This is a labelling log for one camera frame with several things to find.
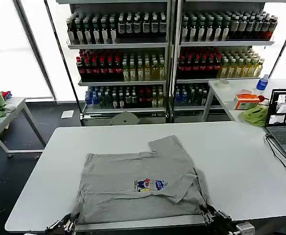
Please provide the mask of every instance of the yellow bottle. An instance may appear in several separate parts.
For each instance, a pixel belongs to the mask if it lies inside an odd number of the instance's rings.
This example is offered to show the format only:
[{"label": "yellow bottle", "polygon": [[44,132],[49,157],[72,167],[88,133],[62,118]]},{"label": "yellow bottle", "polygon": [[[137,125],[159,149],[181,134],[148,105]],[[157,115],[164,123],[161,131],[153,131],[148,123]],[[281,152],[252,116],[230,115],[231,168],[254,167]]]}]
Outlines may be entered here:
[{"label": "yellow bottle", "polygon": [[254,76],[254,73],[257,69],[257,66],[258,66],[258,59],[253,59],[252,63],[251,63],[251,66],[249,68],[249,71],[247,73],[247,77],[253,77]]},{"label": "yellow bottle", "polygon": [[218,78],[225,78],[225,74],[226,74],[226,71],[227,71],[227,64],[229,63],[229,60],[224,58],[223,59],[223,64],[222,66],[220,67],[219,71],[218,71],[218,75],[217,77]]},{"label": "yellow bottle", "polygon": [[145,60],[145,80],[150,81],[151,80],[151,68],[149,66],[149,60]]},{"label": "yellow bottle", "polygon": [[242,71],[243,63],[244,63],[244,60],[243,59],[239,59],[239,63],[235,67],[232,77],[234,77],[234,78],[240,77],[240,73]]},{"label": "yellow bottle", "polygon": [[261,71],[263,69],[263,64],[264,64],[264,59],[260,59],[258,67],[257,67],[257,69],[255,71],[254,77],[259,77],[260,76],[260,73],[261,73]]},{"label": "yellow bottle", "polygon": [[247,77],[249,68],[250,68],[250,66],[251,66],[250,61],[251,61],[250,58],[247,58],[247,59],[246,59],[246,64],[245,64],[245,65],[243,66],[243,68],[242,68],[242,71],[241,71],[241,73],[240,73],[240,77]]},{"label": "yellow bottle", "polygon": [[235,69],[235,63],[236,63],[236,59],[232,59],[228,67],[228,70],[226,71],[226,74],[225,74],[226,78],[231,78],[233,76],[233,72]]}]

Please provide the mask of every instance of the table leg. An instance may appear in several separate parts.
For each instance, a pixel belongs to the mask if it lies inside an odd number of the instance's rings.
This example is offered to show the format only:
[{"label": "table leg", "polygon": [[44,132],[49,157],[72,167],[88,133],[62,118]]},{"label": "table leg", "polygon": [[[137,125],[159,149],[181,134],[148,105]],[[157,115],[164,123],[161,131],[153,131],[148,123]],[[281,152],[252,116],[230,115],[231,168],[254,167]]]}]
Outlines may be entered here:
[{"label": "table leg", "polygon": [[30,126],[32,127],[34,133],[36,134],[37,138],[40,140],[40,142],[42,143],[42,145],[44,147],[46,147],[46,142],[44,141],[44,139],[42,138],[40,132],[37,129],[37,124],[36,121],[34,121],[34,118],[29,110],[29,108],[27,107],[26,103],[23,104],[23,109],[22,112],[26,118],[26,120],[29,122]]},{"label": "table leg", "polygon": [[206,100],[205,109],[204,109],[203,114],[202,114],[203,121],[207,121],[207,117],[208,117],[208,114],[209,114],[209,110],[210,110],[210,107],[211,107],[213,96],[214,96],[214,93],[213,93],[212,89],[210,88],[209,94],[208,94],[208,97],[207,97],[207,100]]}]

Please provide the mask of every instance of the cable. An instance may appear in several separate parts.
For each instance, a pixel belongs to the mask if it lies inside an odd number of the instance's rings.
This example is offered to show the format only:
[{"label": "cable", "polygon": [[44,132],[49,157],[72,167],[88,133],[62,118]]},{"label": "cable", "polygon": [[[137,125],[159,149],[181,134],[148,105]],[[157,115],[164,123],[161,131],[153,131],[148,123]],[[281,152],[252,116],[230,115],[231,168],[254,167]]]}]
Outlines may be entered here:
[{"label": "cable", "polygon": [[284,156],[284,154],[273,144],[273,142],[269,139],[269,135],[266,134],[265,135],[265,140],[267,141],[267,143],[269,144],[271,150],[272,150],[272,153],[273,155],[282,163],[282,165],[284,166],[284,168],[286,168],[286,165],[283,163],[283,161],[276,155],[276,153],[274,152],[274,149],[272,148],[271,144],[274,146],[275,149],[277,149],[281,154],[282,156],[286,159],[286,157]]}]

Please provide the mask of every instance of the bottle label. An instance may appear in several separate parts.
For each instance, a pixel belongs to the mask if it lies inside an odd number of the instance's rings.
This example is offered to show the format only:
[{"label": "bottle label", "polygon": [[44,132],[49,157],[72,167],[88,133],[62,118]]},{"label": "bottle label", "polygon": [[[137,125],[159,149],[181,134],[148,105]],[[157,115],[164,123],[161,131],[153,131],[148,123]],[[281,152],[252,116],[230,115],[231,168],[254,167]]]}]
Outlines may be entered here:
[{"label": "bottle label", "polygon": [[129,80],[129,72],[128,71],[123,71],[123,77],[125,81]]},{"label": "bottle label", "polygon": [[130,71],[130,77],[131,77],[131,81],[135,81],[135,71],[134,70]]},{"label": "bottle label", "polygon": [[114,109],[117,109],[117,108],[118,108],[118,102],[117,102],[117,101],[114,101],[112,104],[113,104],[113,108],[114,108]]},{"label": "bottle label", "polygon": [[144,72],[143,70],[137,71],[138,73],[138,81],[143,81],[144,80]]},{"label": "bottle label", "polygon": [[90,31],[89,30],[85,30],[85,37],[86,37],[86,41],[88,44],[92,44],[92,38],[90,36]]},{"label": "bottle label", "polygon": [[204,31],[205,31],[204,28],[201,28],[201,29],[199,29],[199,31],[198,31],[198,41],[199,41],[199,42],[202,41]]},{"label": "bottle label", "polygon": [[127,33],[133,33],[132,23],[126,23]]},{"label": "bottle label", "polygon": [[225,41],[227,38],[227,34],[229,33],[229,28],[225,28],[222,33],[222,41]]},{"label": "bottle label", "polygon": [[236,73],[234,74],[234,77],[239,77],[242,69],[240,67],[237,67]]},{"label": "bottle label", "polygon": [[230,68],[227,77],[232,77],[233,72],[234,72],[234,68]]},{"label": "bottle label", "polygon": [[141,24],[134,23],[134,33],[140,33],[140,32],[141,32]]},{"label": "bottle label", "polygon": [[75,43],[74,43],[74,34],[73,34],[73,32],[68,31],[68,36],[69,36],[70,43],[71,43],[72,45],[75,44]]},{"label": "bottle label", "polygon": [[248,71],[249,71],[249,67],[244,68],[244,71],[242,72],[242,77],[246,77]]},{"label": "bottle label", "polygon": [[195,28],[192,28],[192,29],[191,29],[191,33],[190,33],[190,42],[193,42],[193,41],[194,41],[195,34],[196,34],[196,29],[195,29]]},{"label": "bottle label", "polygon": [[160,79],[165,80],[165,70],[160,69]]},{"label": "bottle label", "polygon": [[219,41],[220,34],[221,34],[221,28],[217,28],[215,33],[215,38],[213,39],[213,41]]},{"label": "bottle label", "polygon": [[251,32],[254,29],[255,22],[248,22],[245,31]]},{"label": "bottle label", "polygon": [[84,44],[84,38],[83,38],[82,31],[77,31],[76,33],[78,35],[78,39],[79,39],[80,44]]},{"label": "bottle label", "polygon": [[149,33],[151,31],[151,23],[143,23],[143,32],[144,33]]},{"label": "bottle label", "polygon": [[117,43],[117,33],[115,32],[115,30],[110,31],[110,33],[111,33],[112,44],[116,44]]},{"label": "bottle label", "polygon": [[99,32],[98,32],[97,30],[95,30],[95,31],[93,32],[93,34],[94,34],[94,38],[95,38],[96,44],[100,44],[100,41],[99,41]]},{"label": "bottle label", "polygon": [[118,32],[120,34],[124,34],[125,33],[125,25],[124,25],[124,23],[118,23]]},{"label": "bottle label", "polygon": [[212,28],[207,29],[207,34],[206,34],[206,42],[209,42],[211,39],[211,34],[212,34]]},{"label": "bottle label", "polygon": [[161,33],[167,32],[167,23],[166,22],[160,22],[160,32]]},{"label": "bottle label", "polygon": [[159,31],[159,24],[158,22],[152,23],[152,32],[157,33]]},{"label": "bottle label", "polygon": [[104,44],[109,44],[107,31],[106,31],[106,30],[103,30],[102,33],[103,33]]},{"label": "bottle label", "polygon": [[187,29],[184,28],[182,30],[182,41],[185,42],[186,41],[186,37],[187,37]]}]

